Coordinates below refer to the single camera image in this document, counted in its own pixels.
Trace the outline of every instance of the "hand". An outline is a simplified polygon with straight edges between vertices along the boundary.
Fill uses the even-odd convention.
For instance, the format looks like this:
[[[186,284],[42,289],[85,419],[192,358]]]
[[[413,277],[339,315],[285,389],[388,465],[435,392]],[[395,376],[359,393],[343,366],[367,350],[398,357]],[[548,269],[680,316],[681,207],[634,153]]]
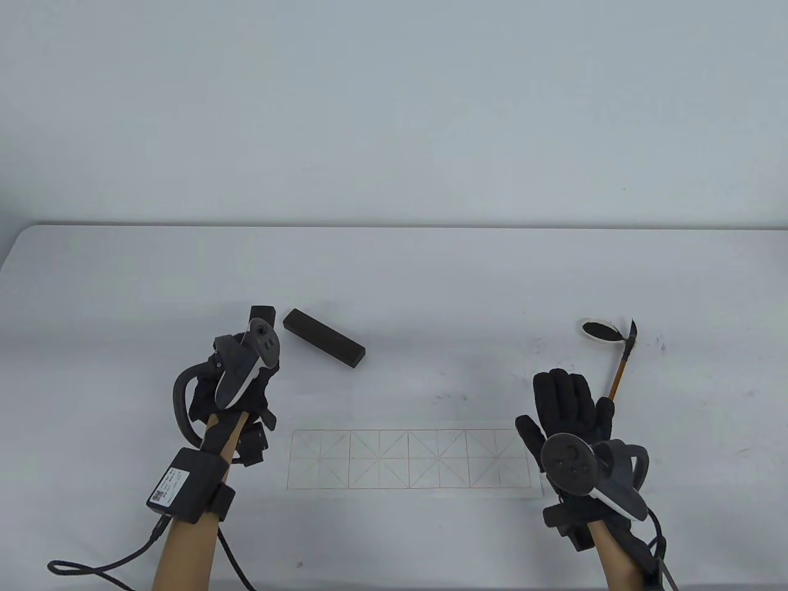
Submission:
[[[240,342],[243,334],[236,334],[233,337],[235,340]],[[218,358],[216,353],[210,357],[210,361],[214,362],[214,367],[217,365],[216,361],[218,361]],[[270,380],[277,371],[279,371],[279,364],[277,364],[272,369],[268,369],[266,367],[261,368],[259,375],[250,382],[246,392],[243,393],[238,402],[233,404],[230,408],[226,408],[225,410],[246,411],[249,413],[247,425],[251,425],[258,419],[258,417],[262,416],[263,422],[266,424],[266,426],[273,430],[272,426],[266,422],[266,416],[269,415],[270,417],[273,417],[268,412],[266,386],[268,385],[268,380]],[[197,377],[195,393],[191,399],[191,406],[189,407],[189,418],[192,421],[202,421],[207,423],[208,418],[212,414],[218,414],[221,412],[217,407],[216,400],[214,398],[220,376],[221,373],[216,372],[211,374],[203,374]]]
[[[588,382],[582,375],[570,375],[560,369],[536,374],[533,394],[545,434],[527,414],[515,419],[515,427],[542,472],[545,471],[541,463],[545,436],[571,433],[589,445],[610,439],[615,405],[609,398],[600,398],[595,406]]]

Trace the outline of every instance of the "cord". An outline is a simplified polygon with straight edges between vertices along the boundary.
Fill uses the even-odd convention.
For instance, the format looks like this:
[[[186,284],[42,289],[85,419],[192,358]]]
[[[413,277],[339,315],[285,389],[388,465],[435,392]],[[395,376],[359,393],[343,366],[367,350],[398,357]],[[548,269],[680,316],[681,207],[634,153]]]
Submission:
[[[227,540],[225,539],[225,535],[221,532],[221,529],[219,529],[218,537],[219,537],[219,544],[221,544],[221,547],[224,549],[225,554],[227,555],[227,560],[230,561],[230,566],[232,566],[232,569],[238,575],[238,579],[240,579],[243,586],[246,588],[247,591],[257,591],[257,589],[255,589],[254,586],[252,586],[252,584],[249,582],[249,579],[246,578],[246,575],[241,570],[241,567],[238,564],[236,557],[232,555],[232,551],[230,550],[230,544],[227,543]]]
[[[156,522],[156,526],[151,531],[151,536],[148,538],[148,541],[143,544],[143,546],[125,558],[121,558],[120,560],[116,560],[113,563],[105,564],[103,567],[89,567],[85,564],[80,563],[73,563],[69,562],[68,560],[51,560],[46,564],[46,569],[52,573],[56,574],[58,577],[78,577],[85,574],[94,574],[97,577],[103,578],[105,581],[109,581],[113,585],[117,585],[124,591],[134,591],[131,587],[119,581],[111,574],[107,574],[107,571],[113,571],[118,567],[122,567],[124,564],[130,563],[132,560],[139,558],[142,554],[147,552],[153,544],[156,543],[162,534],[167,529],[169,522],[172,518],[168,515],[162,515],[161,518]]]

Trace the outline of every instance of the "black tracker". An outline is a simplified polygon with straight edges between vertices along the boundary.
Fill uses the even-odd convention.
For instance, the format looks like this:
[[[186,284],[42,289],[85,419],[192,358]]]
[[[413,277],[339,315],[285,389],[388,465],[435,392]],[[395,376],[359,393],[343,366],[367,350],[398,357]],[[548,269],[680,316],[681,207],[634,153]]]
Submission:
[[[187,523],[197,523],[206,512],[224,521],[236,495],[221,481],[228,468],[220,455],[181,448],[145,504]]]
[[[350,367],[356,367],[366,354],[366,349],[360,344],[304,314],[301,310],[293,308],[282,324],[294,335],[300,336],[307,343],[313,344]]]

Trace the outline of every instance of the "wrist strap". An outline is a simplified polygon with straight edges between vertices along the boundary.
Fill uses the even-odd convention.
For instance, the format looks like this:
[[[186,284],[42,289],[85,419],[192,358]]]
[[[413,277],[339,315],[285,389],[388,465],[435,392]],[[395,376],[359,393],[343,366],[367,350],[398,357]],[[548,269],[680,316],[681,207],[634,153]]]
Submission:
[[[236,497],[236,491],[222,482],[217,488],[214,496],[211,497],[206,513],[215,513],[219,516],[219,521],[222,522],[227,517],[227,511],[230,510],[232,500]]]

